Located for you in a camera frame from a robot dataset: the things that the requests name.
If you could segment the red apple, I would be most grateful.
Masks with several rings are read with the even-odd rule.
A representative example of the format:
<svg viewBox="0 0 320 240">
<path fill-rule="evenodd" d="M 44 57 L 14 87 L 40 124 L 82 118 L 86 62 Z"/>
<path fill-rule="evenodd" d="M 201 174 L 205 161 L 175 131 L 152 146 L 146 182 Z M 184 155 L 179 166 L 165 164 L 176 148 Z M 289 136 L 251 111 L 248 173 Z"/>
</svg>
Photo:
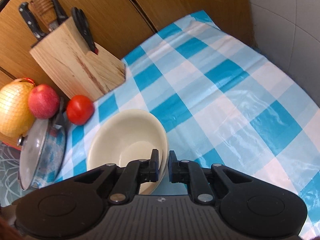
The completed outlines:
<svg viewBox="0 0 320 240">
<path fill-rule="evenodd" d="M 46 84 L 33 88 L 28 96 L 28 107 L 37 119 L 50 119 L 60 106 L 56 91 Z"/>
</svg>

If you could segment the glass pan lid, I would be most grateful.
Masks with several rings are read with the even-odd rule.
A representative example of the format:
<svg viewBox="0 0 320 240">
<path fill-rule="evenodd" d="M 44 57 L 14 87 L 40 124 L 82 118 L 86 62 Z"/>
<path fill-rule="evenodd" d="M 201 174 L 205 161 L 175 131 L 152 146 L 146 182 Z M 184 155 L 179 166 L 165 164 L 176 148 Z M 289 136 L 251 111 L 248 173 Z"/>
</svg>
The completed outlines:
<svg viewBox="0 0 320 240">
<path fill-rule="evenodd" d="M 25 136 L 20 136 L 18 146 L 21 146 L 18 177 L 22 190 L 31 186 L 40 160 L 49 126 L 48 119 L 36 119 Z"/>
</svg>

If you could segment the red tomato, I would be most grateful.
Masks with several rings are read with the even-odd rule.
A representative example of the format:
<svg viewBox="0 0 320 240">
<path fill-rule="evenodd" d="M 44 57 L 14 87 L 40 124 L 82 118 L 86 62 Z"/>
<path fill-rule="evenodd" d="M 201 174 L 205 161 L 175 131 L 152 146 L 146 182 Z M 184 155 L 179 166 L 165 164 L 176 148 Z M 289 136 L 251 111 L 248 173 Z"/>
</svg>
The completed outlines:
<svg viewBox="0 0 320 240">
<path fill-rule="evenodd" d="M 84 125 L 95 111 L 93 102 L 84 95 L 76 95 L 67 104 L 66 114 L 68 120 L 77 125 Z"/>
</svg>

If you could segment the blue white checkered tablecloth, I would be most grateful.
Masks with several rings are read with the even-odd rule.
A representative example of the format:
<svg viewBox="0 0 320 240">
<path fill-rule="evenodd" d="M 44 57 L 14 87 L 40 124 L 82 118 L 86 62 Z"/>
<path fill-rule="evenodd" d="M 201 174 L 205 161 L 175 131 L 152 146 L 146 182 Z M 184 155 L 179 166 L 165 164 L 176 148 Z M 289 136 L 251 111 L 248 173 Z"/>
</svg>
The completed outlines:
<svg viewBox="0 0 320 240">
<path fill-rule="evenodd" d="M 152 113 L 179 157 L 218 162 L 304 200 L 300 233 L 319 235 L 319 107 L 290 77 L 225 34 L 204 12 L 187 15 L 124 57 L 126 81 L 68 130 L 66 155 L 48 186 L 85 171 L 98 129 L 127 109 Z"/>
</svg>

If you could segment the wooden knife block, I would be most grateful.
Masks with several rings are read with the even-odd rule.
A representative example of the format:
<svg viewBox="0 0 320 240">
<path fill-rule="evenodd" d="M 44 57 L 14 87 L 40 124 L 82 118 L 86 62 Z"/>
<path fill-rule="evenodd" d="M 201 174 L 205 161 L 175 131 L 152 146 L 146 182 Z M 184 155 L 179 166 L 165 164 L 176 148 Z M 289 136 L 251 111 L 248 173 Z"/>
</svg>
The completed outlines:
<svg viewBox="0 0 320 240">
<path fill-rule="evenodd" d="M 99 44 L 92 52 L 72 17 L 30 50 L 31 56 L 69 98 L 92 101 L 125 82 L 125 64 Z"/>
</svg>

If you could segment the small cream bowl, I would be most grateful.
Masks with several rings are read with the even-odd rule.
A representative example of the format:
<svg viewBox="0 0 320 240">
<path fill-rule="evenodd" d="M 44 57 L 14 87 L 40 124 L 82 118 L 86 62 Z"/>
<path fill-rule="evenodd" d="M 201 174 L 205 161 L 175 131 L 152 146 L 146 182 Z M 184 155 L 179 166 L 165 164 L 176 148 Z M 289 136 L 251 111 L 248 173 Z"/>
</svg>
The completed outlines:
<svg viewBox="0 0 320 240">
<path fill-rule="evenodd" d="M 130 161 L 149 159 L 153 149 L 159 155 L 159 180 L 142 184 L 140 194 L 153 193 L 163 179 L 169 144 L 164 127 L 153 114 L 128 109 L 112 116 L 97 131 L 87 155 L 87 170 L 108 163 L 125 167 Z"/>
</svg>

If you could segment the yellow pomelo in net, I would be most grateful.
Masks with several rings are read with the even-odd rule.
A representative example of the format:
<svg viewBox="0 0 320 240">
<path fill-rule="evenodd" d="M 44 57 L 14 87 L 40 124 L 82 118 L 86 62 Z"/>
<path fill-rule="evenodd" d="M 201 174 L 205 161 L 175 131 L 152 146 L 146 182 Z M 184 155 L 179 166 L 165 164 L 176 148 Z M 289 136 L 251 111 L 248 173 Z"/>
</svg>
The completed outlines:
<svg viewBox="0 0 320 240">
<path fill-rule="evenodd" d="M 35 117 L 28 107 L 28 98 L 35 83 L 28 78 L 16 79 L 1 88 L 1 133 L 15 138 L 25 134 Z"/>
</svg>

